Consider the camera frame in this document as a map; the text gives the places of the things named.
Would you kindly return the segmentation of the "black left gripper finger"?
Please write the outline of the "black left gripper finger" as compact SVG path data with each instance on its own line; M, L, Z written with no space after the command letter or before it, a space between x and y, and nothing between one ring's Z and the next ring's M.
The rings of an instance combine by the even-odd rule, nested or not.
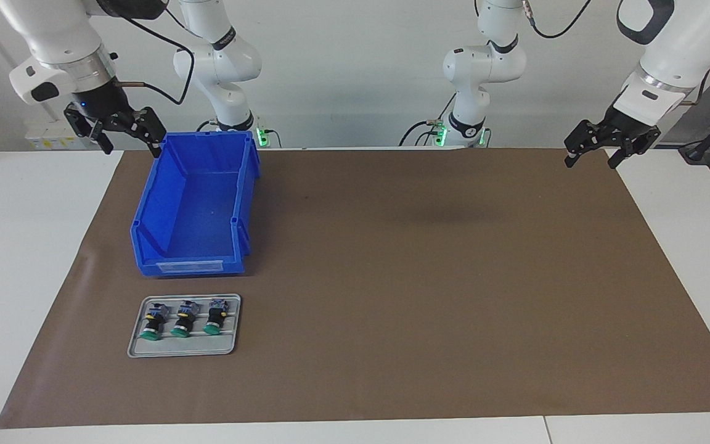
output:
M572 168L587 152L603 146L613 146L613 144L614 131L612 129L593 124L588 120L580 121L564 140L567 151L566 167Z
M609 168L615 170L623 160L628 159L632 155L645 154L645 152L653 146L660 134L661 130L659 127L651 127L645 134L638 135L637 137L619 133L616 136L618 138L618 148L608 159Z

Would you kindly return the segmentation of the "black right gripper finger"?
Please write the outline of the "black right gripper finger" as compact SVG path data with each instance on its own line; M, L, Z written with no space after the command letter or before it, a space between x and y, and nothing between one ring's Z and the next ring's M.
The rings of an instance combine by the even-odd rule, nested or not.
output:
M88 139L106 155L110 155L113 152L115 146L113 146L110 138L104 132L104 121L85 117L73 103L65 107L64 116L77 137Z
M152 154L161 155L161 142L166 136L166 128L151 107L140 110L122 110L108 118L109 132L126 134L143 142Z

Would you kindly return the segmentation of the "green push button switch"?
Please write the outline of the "green push button switch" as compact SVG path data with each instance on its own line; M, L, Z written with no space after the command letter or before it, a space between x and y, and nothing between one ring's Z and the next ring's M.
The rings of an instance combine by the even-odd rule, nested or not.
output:
M203 331L208 335L220 335L229 311L229 303L221 298L210 301L208 317Z
M170 329L170 334L180 338L190 337L194 329L194 321L197 319L199 311L200 307L198 303L191 300L184 300L177 309L177 320L172 329Z
M153 303L145 313L145 325L141 329L139 337L149 341L161 340L161 327L166 323L168 315L168 306L162 303Z

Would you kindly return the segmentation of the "blue plastic storage bin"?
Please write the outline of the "blue plastic storage bin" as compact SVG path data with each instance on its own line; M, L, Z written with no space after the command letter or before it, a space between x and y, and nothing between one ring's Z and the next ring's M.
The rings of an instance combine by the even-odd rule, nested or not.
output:
M143 276L245 272L260 162L248 131L172 132L161 141L130 228Z

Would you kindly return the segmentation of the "grey metal tray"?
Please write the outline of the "grey metal tray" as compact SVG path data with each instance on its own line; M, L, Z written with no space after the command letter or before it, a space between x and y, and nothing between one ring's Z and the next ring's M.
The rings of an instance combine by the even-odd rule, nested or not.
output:
M221 298L229 303L229 311L220 335L208 335L203 331L208 320L208 309L211 300ZM199 304L200 311L194 321L194 329L190 337L180 338L170 334L170 329L177 320L177 309L184 300ZM149 341L139 337L145 325L145 313L153 303L168 306L169 315L161 327L161 340ZM162 295L149 296L141 301L139 316L131 334L127 356L133 359L180 357L180 356L221 356L234 351L239 331L239 316L242 308L242 298L237 294L212 295Z

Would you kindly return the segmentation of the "brown table mat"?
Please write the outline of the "brown table mat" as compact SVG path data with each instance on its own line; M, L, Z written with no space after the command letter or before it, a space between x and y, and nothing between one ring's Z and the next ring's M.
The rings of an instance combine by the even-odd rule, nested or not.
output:
M123 155L0 428L710 411L710 331L606 155L259 157L245 274L160 280ZM145 298L212 294L233 352L127 356Z

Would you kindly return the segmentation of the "white wall socket box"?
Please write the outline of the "white wall socket box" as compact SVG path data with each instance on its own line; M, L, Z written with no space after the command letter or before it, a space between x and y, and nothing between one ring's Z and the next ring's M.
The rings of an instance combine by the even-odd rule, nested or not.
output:
M45 151L90 151L97 146L80 138L64 121L27 124L25 140L32 149Z

